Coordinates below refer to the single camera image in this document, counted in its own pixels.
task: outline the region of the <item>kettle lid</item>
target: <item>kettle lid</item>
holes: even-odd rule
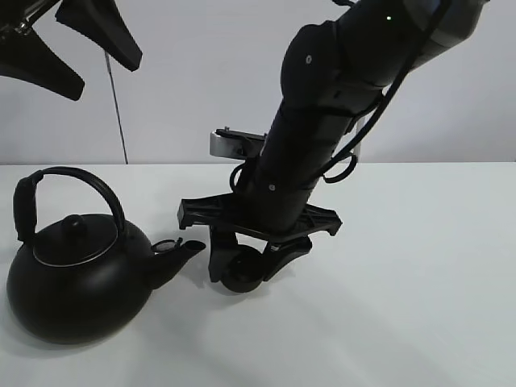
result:
[[[47,266],[77,266],[102,256],[117,238],[112,216],[70,215],[34,236],[34,257]]]

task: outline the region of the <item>kettle spout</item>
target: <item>kettle spout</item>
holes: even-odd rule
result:
[[[145,264],[144,281],[147,286],[156,290],[171,281],[186,263],[202,252],[206,245],[197,240],[190,240],[168,252],[155,254]]]

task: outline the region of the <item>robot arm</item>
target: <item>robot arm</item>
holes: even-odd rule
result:
[[[339,19],[305,26],[293,39],[281,70],[283,101],[266,138],[260,142],[240,134],[239,142],[238,133],[215,132],[212,154],[246,160],[231,175],[233,193],[181,204],[181,228],[210,226],[211,280],[235,292],[253,290],[309,252],[308,235],[337,233],[342,223],[334,211],[307,205],[319,179],[349,157],[345,173],[324,179],[338,182],[352,172],[357,162],[352,149],[408,73],[466,40],[486,1],[341,3],[351,8]],[[373,111],[357,137],[335,154],[342,137]],[[234,232],[268,246],[263,254],[252,251],[235,242]]]

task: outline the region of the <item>kettle lid knob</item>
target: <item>kettle lid knob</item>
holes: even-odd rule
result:
[[[70,215],[61,221],[61,230],[65,238],[84,238],[88,235],[88,226],[80,215]]]

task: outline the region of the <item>white table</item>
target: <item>white table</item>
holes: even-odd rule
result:
[[[231,166],[88,169],[158,240],[178,236],[181,198],[227,192]],[[34,170],[0,168],[1,283],[18,247],[11,196]],[[516,164],[361,165],[313,196],[339,212],[342,231],[315,235],[313,252],[272,283],[228,295],[209,283],[204,252],[129,326],[92,347],[27,337],[3,286],[0,385],[515,386],[515,198]],[[46,178],[38,200],[44,226],[107,210],[86,185],[61,177]],[[182,236],[207,242],[208,230]]]

